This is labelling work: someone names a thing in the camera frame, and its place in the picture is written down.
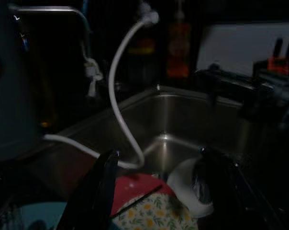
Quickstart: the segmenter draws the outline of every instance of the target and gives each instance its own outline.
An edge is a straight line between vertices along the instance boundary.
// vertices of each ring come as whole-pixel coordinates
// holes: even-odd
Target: dish soap bottle
[[[169,27],[167,57],[167,76],[169,78],[187,78],[189,75],[189,53],[191,26],[185,21],[183,2],[176,0],[176,21]]]

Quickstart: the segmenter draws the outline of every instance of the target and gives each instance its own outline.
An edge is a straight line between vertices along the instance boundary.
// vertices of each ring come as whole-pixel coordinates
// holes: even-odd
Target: white cord
[[[149,14],[145,15],[141,21],[137,22],[129,30],[129,32],[126,34],[126,36],[122,40],[122,42],[121,42],[121,44],[120,44],[120,46],[119,46],[119,48],[115,54],[115,57],[112,61],[112,64],[111,64],[110,75],[109,75],[109,94],[110,94],[110,99],[111,99],[111,106],[112,106],[112,109],[115,113],[115,116],[118,120],[118,123],[119,123],[122,131],[124,132],[126,137],[129,139],[131,146],[134,148],[135,152],[137,153],[137,155],[139,157],[139,163],[138,164],[118,161],[118,166],[125,168],[125,169],[139,169],[139,168],[143,167],[143,165],[145,164],[144,163],[145,162],[145,156],[144,156],[141,148],[139,147],[137,141],[135,140],[135,138],[131,134],[131,132],[130,132],[128,126],[126,125],[126,123],[125,123],[125,121],[124,121],[124,119],[120,113],[120,110],[119,110],[119,107],[118,107],[118,104],[116,101],[116,97],[115,97],[115,90],[114,90],[114,80],[115,80],[116,69],[117,69],[118,63],[120,61],[120,58],[122,56],[122,53],[124,52],[127,44],[129,43],[129,41],[131,40],[133,35],[144,25],[151,24],[151,23],[157,23],[157,22],[158,22],[158,14],[155,11],[152,11]],[[70,138],[66,138],[64,136],[47,134],[47,135],[44,135],[44,140],[59,141],[59,142],[66,143],[68,145],[72,145],[75,148],[89,154],[90,156],[92,156],[94,158],[98,158],[100,156],[99,153],[93,151],[92,149],[78,143],[75,140],[72,140]]]
[[[126,125],[118,104],[117,104],[117,100],[116,100],[116,96],[115,96],[115,90],[114,90],[114,81],[115,81],[115,74],[116,74],[116,69],[118,66],[118,63],[120,61],[121,55],[124,52],[127,44],[129,43],[129,41],[131,40],[131,38],[133,37],[133,35],[141,28],[145,25],[146,23],[144,21],[139,21],[137,22],[135,25],[133,25],[133,27],[129,30],[129,32],[126,34],[126,36],[124,37],[124,39],[122,40],[114,59],[112,60],[112,64],[111,64],[111,69],[110,69],[110,75],[109,75],[109,79],[108,79],[108,90],[109,90],[109,94],[110,94],[110,100],[111,100],[111,106],[112,109],[115,113],[115,116],[118,120],[118,123],[122,129],[122,131],[124,132],[124,134],[126,135],[126,137],[128,138],[128,140],[130,141],[131,146],[134,148],[135,152],[137,153],[138,157],[139,157],[139,163],[138,165],[133,165],[135,169],[141,168],[145,163],[145,157],[144,154],[141,150],[141,148],[139,147],[137,141],[135,140],[135,138],[133,137],[133,135],[131,134],[128,126]]]

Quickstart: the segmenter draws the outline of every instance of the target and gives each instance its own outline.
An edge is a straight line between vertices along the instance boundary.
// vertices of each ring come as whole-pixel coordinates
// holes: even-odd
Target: sink basin
[[[137,171],[119,169],[118,175],[170,173],[180,162],[200,157],[206,145],[238,157],[241,140],[245,139],[244,125],[237,115],[240,106],[218,98],[213,108],[204,93],[162,86],[123,101],[122,115],[145,154],[145,166]],[[59,134],[97,152],[116,149],[121,160],[137,160],[111,109]],[[95,159],[66,144],[46,144],[47,148],[39,151],[27,167],[47,186],[69,197]]]

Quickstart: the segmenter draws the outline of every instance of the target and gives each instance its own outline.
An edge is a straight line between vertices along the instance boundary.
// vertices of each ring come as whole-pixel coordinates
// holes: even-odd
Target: stainless steel sink
[[[145,153],[138,172],[169,173],[188,158],[200,157],[204,145],[239,157],[244,123],[240,104],[219,98],[215,108],[207,95],[158,86],[120,103],[122,115]],[[121,159],[135,161],[135,153],[111,109],[60,133],[98,151],[119,150]],[[50,146],[36,154],[27,167],[46,185],[68,197],[95,159],[66,144]],[[119,170],[119,175],[135,171]]]

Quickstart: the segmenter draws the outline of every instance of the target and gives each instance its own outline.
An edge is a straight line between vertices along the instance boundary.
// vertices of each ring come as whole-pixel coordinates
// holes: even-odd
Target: floral cloth
[[[123,207],[139,198],[130,200]],[[188,209],[175,197],[165,194],[150,195],[113,222],[123,230],[198,230],[197,219]]]

